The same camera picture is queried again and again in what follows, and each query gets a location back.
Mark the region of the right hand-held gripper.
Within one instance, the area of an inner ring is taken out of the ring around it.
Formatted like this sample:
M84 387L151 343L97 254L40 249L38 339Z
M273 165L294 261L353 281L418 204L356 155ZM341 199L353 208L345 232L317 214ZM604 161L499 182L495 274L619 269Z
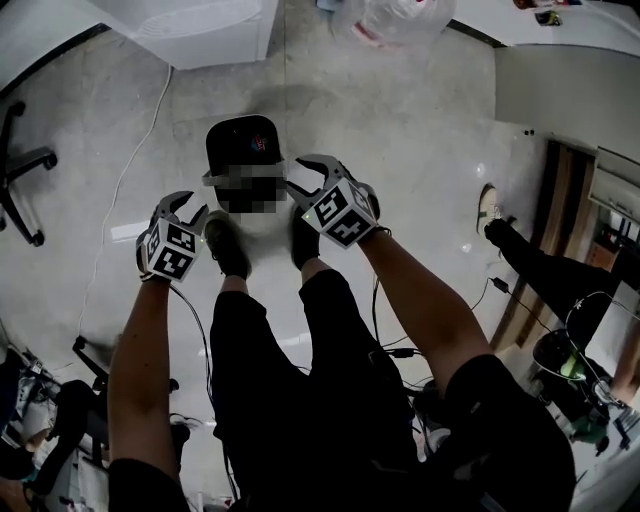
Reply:
M285 182L288 195L303 211L302 218L318 233L347 249L377 225L373 189L350 177L337 158L308 154L295 161L327 176L323 186L313 192Z

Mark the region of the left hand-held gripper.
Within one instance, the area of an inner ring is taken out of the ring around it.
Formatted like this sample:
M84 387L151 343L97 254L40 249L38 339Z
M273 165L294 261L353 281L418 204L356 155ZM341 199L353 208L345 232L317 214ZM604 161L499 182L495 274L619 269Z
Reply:
M192 191L177 191L163 197L150 226L138 236L136 263L142 281L181 283L193 267L203 244L209 207L200 207L189 223L175 215L192 196Z

